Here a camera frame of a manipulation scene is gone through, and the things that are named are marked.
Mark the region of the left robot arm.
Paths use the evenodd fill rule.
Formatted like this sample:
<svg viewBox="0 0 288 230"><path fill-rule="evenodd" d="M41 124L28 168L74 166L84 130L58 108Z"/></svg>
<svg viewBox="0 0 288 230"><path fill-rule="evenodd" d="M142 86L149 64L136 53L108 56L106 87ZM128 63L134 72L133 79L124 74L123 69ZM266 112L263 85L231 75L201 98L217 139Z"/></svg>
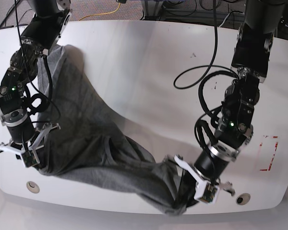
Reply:
<svg viewBox="0 0 288 230"><path fill-rule="evenodd" d="M211 121L199 118L194 125L194 135L202 149L196 162L189 164L178 155L174 158L183 170L178 203L186 202L187 207L212 204L220 190L235 194L231 183L221 183L220 175L253 136L252 117L260 98L259 84L267 76L274 32L285 5L284 0L247 1L231 67L207 70L195 83L200 105ZM217 75L233 80L222 104L209 109L204 100L204 85Z"/></svg>

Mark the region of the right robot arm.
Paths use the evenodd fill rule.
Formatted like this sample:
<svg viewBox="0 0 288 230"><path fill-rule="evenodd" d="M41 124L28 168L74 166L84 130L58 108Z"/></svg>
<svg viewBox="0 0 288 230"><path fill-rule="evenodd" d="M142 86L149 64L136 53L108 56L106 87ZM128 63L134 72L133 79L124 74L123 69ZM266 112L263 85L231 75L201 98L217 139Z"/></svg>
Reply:
<svg viewBox="0 0 288 230"><path fill-rule="evenodd" d="M0 121L12 139L0 144L0 153L9 151L21 159L37 159L36 151L42 148L44 136L59 129L57 123L42 121L34 127L30 116L42 113L53 103L53 83L47 56L57 44L71 15L69 0L30 0L34 16L23 32L18 33L20 49L10 60L0 83ZM42 59L49 83L48 95L38 91L31 95L27 87L37 76L38 59Z"/></svg>

